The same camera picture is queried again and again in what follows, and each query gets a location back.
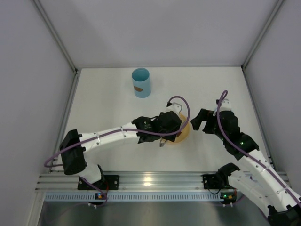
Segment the metal tongs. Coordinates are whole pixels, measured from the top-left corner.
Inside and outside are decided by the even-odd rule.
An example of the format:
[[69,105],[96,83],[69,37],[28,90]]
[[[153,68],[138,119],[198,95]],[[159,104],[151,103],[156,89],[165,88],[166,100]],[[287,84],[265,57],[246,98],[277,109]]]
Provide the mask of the metal tongs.
[[159,142],[159,147],[163,147],[167,142],[168,142],[168,140],[161,138],[160,142]]

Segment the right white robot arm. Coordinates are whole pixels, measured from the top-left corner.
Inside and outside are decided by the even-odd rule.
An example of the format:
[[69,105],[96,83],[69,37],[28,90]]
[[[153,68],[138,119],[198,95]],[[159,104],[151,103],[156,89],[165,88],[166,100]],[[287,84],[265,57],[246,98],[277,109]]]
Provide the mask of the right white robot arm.
[[226,151],[251,173],[247,176],[237,165],[228,163],[216,173],[221,186],[239,190],[261,210],[271,226],[299,226],[301,196],[275,172],[256,142],[241,132],[234,113],[222,111],[217,115],[201,109],[190,122],[194,130],[199,130],[203,121],[203,132],[221,139]]

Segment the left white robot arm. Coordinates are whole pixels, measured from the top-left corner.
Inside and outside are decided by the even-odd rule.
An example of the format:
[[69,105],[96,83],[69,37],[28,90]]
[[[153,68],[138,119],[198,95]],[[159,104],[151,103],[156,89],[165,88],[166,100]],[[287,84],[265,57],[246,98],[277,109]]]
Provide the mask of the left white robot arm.
[[152,118],[140,116],[121,127],[99,132],[70,130],[60,145],[64,174],[76,175],[91,184],[103,183],[103,170],[93,161],[97,153],[124,144],[150,143],[160,139],[174,142],[181,124],[180,116],[169,111]]

